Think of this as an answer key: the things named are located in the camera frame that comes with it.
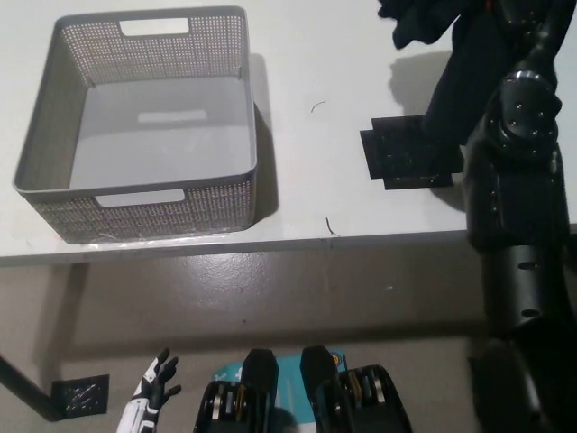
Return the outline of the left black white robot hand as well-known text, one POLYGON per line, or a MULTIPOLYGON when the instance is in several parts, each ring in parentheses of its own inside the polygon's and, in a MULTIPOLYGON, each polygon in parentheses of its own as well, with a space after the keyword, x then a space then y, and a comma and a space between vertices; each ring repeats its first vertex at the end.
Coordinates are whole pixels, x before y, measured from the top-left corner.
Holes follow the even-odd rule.
POLYGON ((170 350, 164 348, 151 362, 137 384, 132 398, 124 407, 117 426, 117 433, 154 433, 157 431, 162 407, 182 387, 178 384, 166 389, 175 376, 179 358, 169 358, 170 350))

